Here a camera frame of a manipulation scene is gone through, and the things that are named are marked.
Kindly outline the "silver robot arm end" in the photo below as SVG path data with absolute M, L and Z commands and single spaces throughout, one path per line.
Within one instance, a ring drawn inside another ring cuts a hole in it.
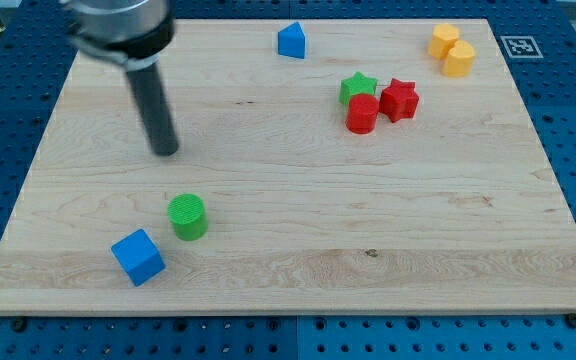
M 69 40 L 85 55 L 138 71 L 154 65 L 175 33 L 170 0 L 61 0 Z

